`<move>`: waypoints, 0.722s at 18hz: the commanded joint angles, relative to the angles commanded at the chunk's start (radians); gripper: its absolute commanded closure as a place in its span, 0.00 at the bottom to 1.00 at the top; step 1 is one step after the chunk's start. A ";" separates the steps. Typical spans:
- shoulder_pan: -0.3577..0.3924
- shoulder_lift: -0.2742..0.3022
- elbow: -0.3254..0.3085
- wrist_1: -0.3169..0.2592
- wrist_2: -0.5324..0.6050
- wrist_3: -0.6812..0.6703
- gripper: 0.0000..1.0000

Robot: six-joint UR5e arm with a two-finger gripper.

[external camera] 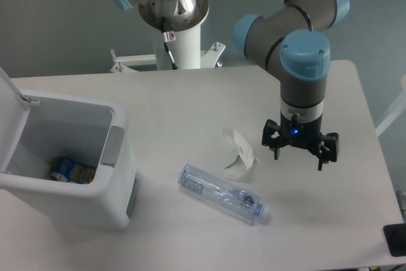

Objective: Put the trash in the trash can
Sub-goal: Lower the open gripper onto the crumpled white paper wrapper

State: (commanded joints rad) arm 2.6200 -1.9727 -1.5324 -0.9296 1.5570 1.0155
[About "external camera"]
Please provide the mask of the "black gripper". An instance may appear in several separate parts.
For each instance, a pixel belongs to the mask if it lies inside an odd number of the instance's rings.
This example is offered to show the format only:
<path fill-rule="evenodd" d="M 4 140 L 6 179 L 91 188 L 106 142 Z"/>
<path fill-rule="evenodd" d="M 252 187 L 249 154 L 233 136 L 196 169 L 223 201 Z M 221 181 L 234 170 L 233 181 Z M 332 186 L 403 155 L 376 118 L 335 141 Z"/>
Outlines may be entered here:
<path fill-rule="evenodd" d="M 280 149 L 293 146 L 300 149 L 309 149 L 309 152 L 318 158 L 317 170 L 321 171 L 324 164 L 336 162 L 339 155 L 339 134 L 321 133 L 322 116 L 318 119 L 298 123 L 293 126 L 290 119 L 282 114 L 280 123 L 268 119 L 263 128 L 261 144 L 268 147 L 275 160 L 279 159 Z"/>

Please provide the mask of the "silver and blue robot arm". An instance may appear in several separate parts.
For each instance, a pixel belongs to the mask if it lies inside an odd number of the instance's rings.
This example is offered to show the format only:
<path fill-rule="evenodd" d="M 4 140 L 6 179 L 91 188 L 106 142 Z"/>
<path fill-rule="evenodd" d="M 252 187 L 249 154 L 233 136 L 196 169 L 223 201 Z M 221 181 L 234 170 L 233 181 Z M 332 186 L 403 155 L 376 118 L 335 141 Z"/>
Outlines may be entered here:
<path fill-rule="evenodd" d="M 157 36 L 160 70 L 198 69 L 199 30 L 209 13 L 208 0 L 114 0 L 122 10 L 137 8 Z M 267 120 L 261 143 L 275 155 L 286 146 L 305 149 L 319 164 L 337 161 L 339 136 L 321 131 L 323 102 L 331 62 L 324 30 L 348 13 L 350 0 L 283 0 L 270 17 L 250 14 L 234 27 L 233 43 L 250 61 L 278 79 L 280 120 Z"/>

